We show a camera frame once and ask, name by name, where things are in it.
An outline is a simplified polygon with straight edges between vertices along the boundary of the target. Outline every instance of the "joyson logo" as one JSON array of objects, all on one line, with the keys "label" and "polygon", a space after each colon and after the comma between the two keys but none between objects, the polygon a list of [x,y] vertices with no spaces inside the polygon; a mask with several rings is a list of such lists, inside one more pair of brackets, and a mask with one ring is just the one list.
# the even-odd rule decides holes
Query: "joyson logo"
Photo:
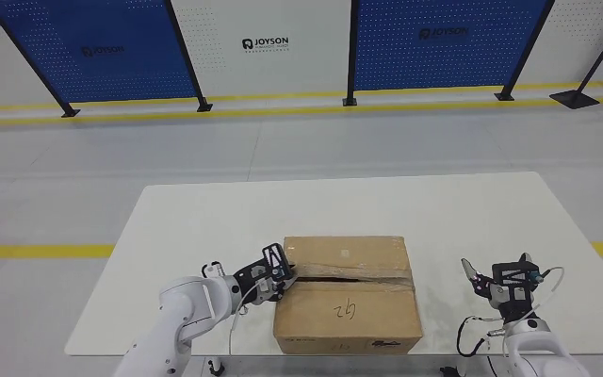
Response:
[{"label": "joyson logo", "polygon": [[464,41],[469,36],[469,27],[422,27],[418,30],[419,41]]},{"label": "joyson logo", "polygon": [[107,47],[81,47],[84,57],[97,57],[99,55],[116,55],[125,51],[123,46],[107,46]]},{"label": "joyson logo", "polygon": [[289,51],[289,37],[246,38],[242,42],[245,53],[273,53]]}]

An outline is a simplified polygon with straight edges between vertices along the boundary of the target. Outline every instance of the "panel stand base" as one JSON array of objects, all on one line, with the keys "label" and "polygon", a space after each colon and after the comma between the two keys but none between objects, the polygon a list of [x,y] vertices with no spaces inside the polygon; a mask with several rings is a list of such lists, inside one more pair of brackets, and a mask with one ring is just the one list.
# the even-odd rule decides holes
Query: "panel stand base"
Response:
[{"label": "panel stand base", "polygon": [[79,112],[79,108],[75,109],[73,112],[65,112],[65,114],[61,115],[61,118],[73,118]]},{"label": "panel stand base", "polygon": [[204,104],[204,105],[200,105],[199,108],[197,108],[197,112],[206,112],[211,110],[211,107],[213,107],[214,104]]},{"label": "panel stand base", "polygon": [[461,377],[459,371],[453,367],[443,367],[440,368],[440,371],[442,372],[442,377]]},{"label": "panel stand base", "polygon": [[220,377],[224,373],[225,367],[219,357],[210,357],[207,364],[209,364],[209,372],[214,376]]},{"label": "panel stand base", "polygon": [[347,107],[347,106],[357,106],[358,103],[356,102],[355,98],[344,98],[343,100],[343,106]]},{"label": "panel stand base", "polygon": [[510,94],[494,93],[499,101],[514,101],[515,99]]},{"label": "panel stand base", "polygon": [[591,98],[577,90],[562,91],[561,93],[551,94],[549,97],[573,110],[599,104],[595,98]]}]

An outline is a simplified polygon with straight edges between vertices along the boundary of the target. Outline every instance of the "black cable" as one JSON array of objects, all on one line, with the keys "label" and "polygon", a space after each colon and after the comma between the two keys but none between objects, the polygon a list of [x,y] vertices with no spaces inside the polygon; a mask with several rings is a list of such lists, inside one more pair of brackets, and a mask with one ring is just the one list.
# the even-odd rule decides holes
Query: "black cable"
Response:
[{"label": "black cable", "polygon": [[481,338],[480,341],[478,342],[478,344],[475,345],[475,348],[473,349],[473,351],[471,353],[463,353],[461,351],[461,334],[463,333],[463,328],[464,328],[466,322],[468,320],[472,319],[472,318],[475,318],[475,316],[469,316],[469,317],[467,317],[467,318],[465,318],[463,320],[463,323],[461,323],[461,326],[459,326],[459,331],[458,331],[457,336],[456,336],[456,351],[462,357],[473,357],[473,356],[475,356],[476,353],[478,352],[478,349],[483,344],[483,342],[486,341],[484,338]]},{"label": "black cable", "polygon": [[494,370],[494,367],[492,366],[492,360],[490,360],[490,356],[488,356],[488,364],[490,364],[490,369],[492,370],[492,374],[494,374],[494,377],[498,377],[497,372]]}]

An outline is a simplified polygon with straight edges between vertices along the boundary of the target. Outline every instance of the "cable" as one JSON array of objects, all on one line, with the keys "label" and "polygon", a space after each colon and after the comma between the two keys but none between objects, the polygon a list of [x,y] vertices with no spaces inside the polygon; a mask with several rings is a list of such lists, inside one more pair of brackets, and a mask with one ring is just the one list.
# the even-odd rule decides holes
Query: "cable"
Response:
[{"label": "cable", "polygon": [[458,330],[457,335],[456,335],[456,351],[462,357],[473,357],[473,356],[475,356],[476,353],[478,352],[478,350],[480,349],[481,345],[483,344],[483,342],[486,341],[486,339],[489,337],[488,335],[482,336],[481,339],[478,341],[478,343],[473,348],[473,351],[471,353],[463,353],[461,351],[461,335],[463,334],[464,326],[466,324],[468,324],[469,320],[481,320],[481,321],[484,321],[484,322],[493,322],[493,321],[496,321],[496,320],[502,320],[502,318],[499,318],[499,319],[485,319],[485,318],[476,317],[476,316],[469,316],[469,317],[465,318],[463,320],[463,322],[461,323],[461,326],[459,326],[459,330]]},{"label": "cable", "polygon": [[492,366],[492,360],[490,360],[490,356],[488,356],[488,364],[490,364],[490,370],[492,371],[492,374],[494,374],[494,377],[498,377],[497,372],[494,370],[494,367]]},{"label": "cable", "polygon": [[236,328],[236,322],[238,321],[238,316],[239,316],[239,310],[241,310],[241,307],[243,306],[243,302],[245,302],[245,299],[247,298],[247,296],[252,293],[253,291],[255,291],[255,289],[257,288],[257,286],[259,286],[262,282],[266,281],[266,279],[260,279],[257,281],[257,283],[255,283],[255,285],[247,291],[247,293],[245,293],[245,295],[241,298],[241,302],[238,303],[238,306],[236,307],[236,312],[235,312],[235,319],[233,320],[233,324],[230,326],[230,334],[228,335],[228,354],[230,356],[233,355],[232,352],[232,344],[233,344],[233,332]]},{"label": "cable", "polygon": [[520,318],[519,320],[517,320],[509,328],[509,330],[505,331],[505,336],[502,338],[502,357],[508,357],[508,355],[505,352],[505,343],[507,341],[507,334],[509,334],[511,332],[511,330],[517,324],[519,324],[520,321],[522,321],[522,320],[526,319],[527,317],[529,317],[532,313],[534,313],[536,311],[536,309],[538,309],[539,307],[542,307],[542,305],[544,305],[546,302],[548,302],[548,300],[550,300],[553,297],[553,295],[555,294],[555,290],[557,290],[557,288],[559,287],[559,285],[562,283],[563,277],[565,276],[565,269],[563,267],[553,267],[552,269],[548,269],[547,271],[545,271],[544,276],[547,276],[553,270],[561,270],[562,274],[559,276],[559,280],[557,280],[557,283],[555,283],[555,286],[553,286],[553,288],[548,293],[548,296],[546,296],[544,300],[540,301],[540,303],[538,303],[536,306],[534,306],[525,316],[523,316],[522,318]]}]

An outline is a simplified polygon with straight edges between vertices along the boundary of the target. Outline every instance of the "black metal post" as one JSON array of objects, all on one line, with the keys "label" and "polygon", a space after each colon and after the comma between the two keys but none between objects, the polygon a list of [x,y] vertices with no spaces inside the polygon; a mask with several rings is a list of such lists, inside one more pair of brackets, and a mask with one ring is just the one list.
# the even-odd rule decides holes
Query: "black metal post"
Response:
[{"label": "black metal post", "polygon": [[343,106],[356,106],[354,98],[354,77],[356,76],[356,50],[358,47],[358,9],[360,0],[351,0],[350,12],[350,54],[348,55],[348,94]]},{"label": "black metal post", "polygon": [[582,80],[582,83],[578,87],[578,90],[562,91],[561,93],[551,94],[549,95],[549,97],[559,102],[560,104],[566,105],[567,107],[573,110],[577,108],[598,105],[599,102],[595,98],[583,94],[582,91],[584,90],[584,88],[586,88],[586,84],[588,84],[588,82],[591,80],[593,74],[595,74],[595,71],[601,64],[601,61],[603,61],[603,51],[601,51],[601,54],[595,61],[595,64],[593,64],[591,70],[586,74],[584,80]]},{"label": "black metal post", "polygon": [[211,110],[213,104],[208,104],[207,100],[204,97],[204,94],[201,92],[199,80],[197,80],[195,69],[192,67],[192,62],[190,61],[190,55],[188,54],[187,45],[185,44],[185,39],[182,36],[182,30],[180,30],[180,25],[178,24],[178,19],[176,18],[176,13],[173,10],[171,0],[164,0],[164,4],[166,5],[166,10],[168,11],[171,27],[173,27],[173,32],[176,35],[178,46],[180,47],[180,53],[182,54],[182,57],[185,60],[185,64],[187,65],[187,71],[188,75],[190,76],[190,81],[192,81],[192,87],[195,89],[197,99],[199,99],[199,108],[197,108],[197,112],[209,111]]},{"label": "black metal post", "polygon": [[50,82],[48,82],[48,80],[46,79],[46,76],[44,76],[44,74],[40,71],[40,69],[34,62],[34,60],[29,56],[27,51],[25,51],[24,47],[19,43],[17,38],[14,36],[14,34],[12,34],[12,31],[10,31],[8,24],[5,23],[5,21],[2,19],[2,17],[0,17],[0,25],[2,26],[4,31],[7,33],[10,40],[15,44],[15,46],[17,46],[17,49],[19,50],[21,55],[23,55],[23,57],[25,58],[25,61],[27,61],[27,64],[29,64],[31,69],[34,70],[34,72],[38,75],[38,77],[41,80],[41,83],[44,84],[44,87],[46,87],[48,89],[48,91],[50,91],[50,94],[52,94],[53,98],[55,98],[55,101],[57,101],[60,108],[62,108],[63,111],[65,111],[65,113],[63,115],[61,115],[61,118],[74,117],[79,112],[79,109],[74,110],[73,107],[71,105],[69,105],[69,103],[63,101],[60,98],[57,91],[53,88],[52,85],[50,85]]},{"label": "black metal post", "polygon": [[497,97],[497,99],[499,101],[514,101],[514,98],[511,96],[511,92],[513,91],[513,88],[515,87],[515,84],[517,83],[519,74],[521,74],[521,71],[524,69],[524,66],[526,65],[526,61],[528,61],[528,57],[530,57],[531,49],[534,47],[536,40],[538,40],[538,36],[540,35],[540,32],[542,31],[543,26],[545,25],[546,18],[548,17],[548,13],[550,13],[550,10],[553,8],[554,4],[555,4],[555,0],[547,0],[546,1],[545,7],[543,8],[542,13],[540,13],[540,18],[538,19],[538,23],[536,23],[534,30],[532,30],[532,32],[531,32],[530,39],[528,40],[528,44],[526,44],[526,48],[524,48],[524,52],[521,54],[521,57],[519,58],[519,61],[517,62],[517,66],[515,67],[515,70],[513,71],[513,74],[511,75],[511,79],[502,88],[502,92],[495,93],[495,96]]}]

